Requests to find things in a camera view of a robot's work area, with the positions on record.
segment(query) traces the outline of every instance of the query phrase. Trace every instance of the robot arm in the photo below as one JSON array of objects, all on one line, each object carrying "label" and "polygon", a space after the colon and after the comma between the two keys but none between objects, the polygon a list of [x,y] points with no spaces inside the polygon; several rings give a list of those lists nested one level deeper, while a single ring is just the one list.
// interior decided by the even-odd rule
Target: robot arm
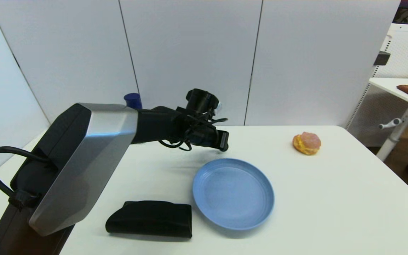
[{"label": "robot arm", "polygon": [[130,144],[160,141],[186,151],[191,145],[227,150],[229,133],[213,126],[227,120],[213,120],[218,99],[199,89],[186,98],[187,107],[176,110],[75,104],[58,116],[32,152],[0,147],[0,153],[27,157],[11,189],[0,182],[10,202],[0,220],[0,254],[58,254]]}]

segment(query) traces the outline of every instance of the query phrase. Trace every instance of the white table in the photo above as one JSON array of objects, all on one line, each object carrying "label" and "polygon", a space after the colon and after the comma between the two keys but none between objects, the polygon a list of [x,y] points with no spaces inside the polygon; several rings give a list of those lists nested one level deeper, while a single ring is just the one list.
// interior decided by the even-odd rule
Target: white table
[{"label": "white table", "polygon": [[[408,85],[408,79],[370,78],[369,83],[408,102],[408,94],[397,88],[398,85]],[[388,139],[386,139],[385,143],[378,151],[377,157],[382,161],[385,161],[385,159],[394,149],[403,131],[405,131],[408,126],[408,108],[402,116],[402,121],[403,123],[394,128],[394,131],[391,133]]]},{"label": "white table", "polygon": [[[230,147],[224,153],[199,147],[183,152],[156,142],[130,146],[61,255],[408,254],[408,186],[345,129],[222,128],[230,132]],[[303,131],[321,138],[317,155],[303,155],[292,147],[292,137]],[[223,157],[252,163],[273,185],[273,214],[258,229],[242,234],[224,231],[205,220],[193,204],[194,174],[203,164]],[[15,156],[0,168],[6,183],[22,161]],[[126,200],[191,204],[193,238],[108,234],[106,220]],[[0,217],[6,206],[7,197],[0,192]]]}]

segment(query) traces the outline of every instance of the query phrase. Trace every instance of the table leg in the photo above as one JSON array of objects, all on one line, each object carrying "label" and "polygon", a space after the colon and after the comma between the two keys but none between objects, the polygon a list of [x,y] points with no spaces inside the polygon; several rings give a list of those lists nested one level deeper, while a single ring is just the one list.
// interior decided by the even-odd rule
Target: table leg
[{"label": "table leg", "polygon": [[402,115],[402,121],[403,123],[394,128],[394,131],[391,133],[388,139],[386,139],[385,143],[382,145],[382,147],[378,151],[377,157],[380,158],[381,161],[385,161],[387,156],[396,146],[403,131],[405,131],[405,129],[407,128],[408,126],[408,108],[405,111],[405,113]]}]

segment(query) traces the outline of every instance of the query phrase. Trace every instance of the blue plate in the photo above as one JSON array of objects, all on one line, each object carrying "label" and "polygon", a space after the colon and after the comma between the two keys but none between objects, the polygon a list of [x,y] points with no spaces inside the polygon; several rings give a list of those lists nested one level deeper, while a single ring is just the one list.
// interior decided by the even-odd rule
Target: blue plate
[{"label": "blue plate", "polygon": [[250,163],[233,158],[205,164],[194,177],[193,195],[210,221],[231,230],[259,226],[275,203],[267,177]]}]

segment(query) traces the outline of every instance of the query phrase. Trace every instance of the donut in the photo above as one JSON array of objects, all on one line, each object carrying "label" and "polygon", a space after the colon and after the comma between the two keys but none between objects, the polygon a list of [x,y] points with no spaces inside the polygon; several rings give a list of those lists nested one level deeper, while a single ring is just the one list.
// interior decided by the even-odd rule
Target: donut
[{"label": "donut", "polygon": [[322,142],[316,134],[303,132],[301,135],[296,135],[292,140],[293,146],[296,150],[306,155],[316,154]]}]

